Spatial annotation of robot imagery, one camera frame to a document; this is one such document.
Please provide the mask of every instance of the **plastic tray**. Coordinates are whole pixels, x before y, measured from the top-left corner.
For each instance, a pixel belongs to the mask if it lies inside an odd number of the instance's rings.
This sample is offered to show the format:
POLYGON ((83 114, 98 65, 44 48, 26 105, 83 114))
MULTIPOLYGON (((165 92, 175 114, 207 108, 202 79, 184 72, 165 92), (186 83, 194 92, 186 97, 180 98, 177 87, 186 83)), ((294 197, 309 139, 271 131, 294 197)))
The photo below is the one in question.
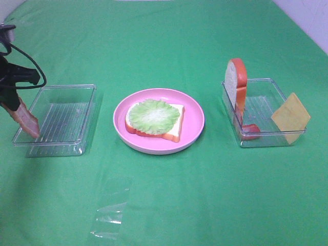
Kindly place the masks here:
POLYGON ((271 120, 271 115, 284 103, 286 97, 270 78, 248 79, 247 96, 243 113, 243 125, 256 124, 261 132, 244 132, 227 91, 222 82, 222 100, 225 105, 236 139, 241 147, 290 146, 286 135, 300 135, 302 131, 280 131, 271 120))
POLYGON ((42 87, 30 108, 38 119, 39 138, 19 128, 13 144, 27 147, 27 157, 82 155, 95 108, 95 91, 95 85, 42 87))

